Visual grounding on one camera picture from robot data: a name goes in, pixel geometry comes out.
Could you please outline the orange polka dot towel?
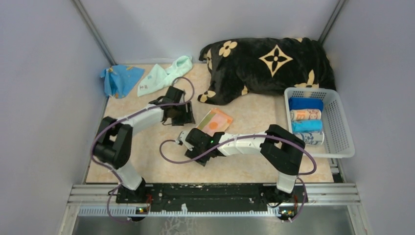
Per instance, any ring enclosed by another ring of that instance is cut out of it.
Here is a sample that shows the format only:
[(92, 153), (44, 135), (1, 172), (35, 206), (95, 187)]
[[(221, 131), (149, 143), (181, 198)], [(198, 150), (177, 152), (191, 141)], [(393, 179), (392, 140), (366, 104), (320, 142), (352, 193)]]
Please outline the orange polka dot towel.
[(212, 136), (216, 132), (225, 132), (233, 122), (233, 118), (218, 108), (211, 109), (197, 125), (197, 129)]

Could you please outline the mint green towel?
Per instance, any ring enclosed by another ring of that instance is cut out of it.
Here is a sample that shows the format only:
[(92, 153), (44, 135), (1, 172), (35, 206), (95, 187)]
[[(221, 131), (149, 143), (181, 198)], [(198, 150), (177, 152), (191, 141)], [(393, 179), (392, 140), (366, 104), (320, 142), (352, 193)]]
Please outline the mint green towel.
[(138, 84), (137, 96), (151, 94), (171, 86), (177, 77), (184, 76), (192, 67), (192, 57), (186, 55), (179, 57), (165, 69), (159, 64), (155, 64)]

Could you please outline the blue white patterned towel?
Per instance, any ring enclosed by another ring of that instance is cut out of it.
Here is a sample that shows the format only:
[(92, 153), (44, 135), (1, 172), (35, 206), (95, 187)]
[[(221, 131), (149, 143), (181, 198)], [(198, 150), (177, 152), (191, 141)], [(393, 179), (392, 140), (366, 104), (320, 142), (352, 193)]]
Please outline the blue white patterned towel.
[(306, 145), (322, 145), (325, 138), (323, 131), (296, 132), (294, 135)]

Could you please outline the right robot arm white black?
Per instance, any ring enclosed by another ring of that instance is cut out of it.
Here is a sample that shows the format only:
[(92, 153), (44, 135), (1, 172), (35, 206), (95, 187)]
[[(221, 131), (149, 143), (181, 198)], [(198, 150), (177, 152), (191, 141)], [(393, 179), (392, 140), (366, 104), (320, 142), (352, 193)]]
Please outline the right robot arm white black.
[(266, 131), (255, 134), (216, 132), (212, 136), (193, 128), (182, 131), (177, 141), (187, 148), (185, 156), (201, 165), (215, 157), (261, 155), (278, 171), (278, 200), (288, 202), (295, 195), (305, 142), (279, 125), (271, 124)]

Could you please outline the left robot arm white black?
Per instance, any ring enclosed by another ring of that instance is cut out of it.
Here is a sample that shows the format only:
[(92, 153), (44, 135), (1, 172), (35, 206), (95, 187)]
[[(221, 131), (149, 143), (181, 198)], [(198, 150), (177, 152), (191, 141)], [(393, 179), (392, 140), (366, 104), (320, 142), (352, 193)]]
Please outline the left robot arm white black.
[(173, 126), (194, 124), (191, 101), (184, 96), (183, 90), (170, 86), (164, 96), (150, 101), (135, 113), (101, 120), (91, 146), (91, 160), (112, 172), (136, 203), (146, 198), (147, 190), (145, 180), (130, 161), (133, 136), (168, 119)]

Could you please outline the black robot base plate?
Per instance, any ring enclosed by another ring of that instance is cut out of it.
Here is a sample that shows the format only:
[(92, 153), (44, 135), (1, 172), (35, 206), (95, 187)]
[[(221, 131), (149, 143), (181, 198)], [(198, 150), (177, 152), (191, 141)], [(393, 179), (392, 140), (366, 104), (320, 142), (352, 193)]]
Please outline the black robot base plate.
[(145, 212), (264, 212), (278, 206), (297, 210), (308, 202), (304, 186), (288, 194), (275, 184), (179, 184), (154, 183), (138, 197), (121, 188), (115, 193), (119, 204), (143, 204)]

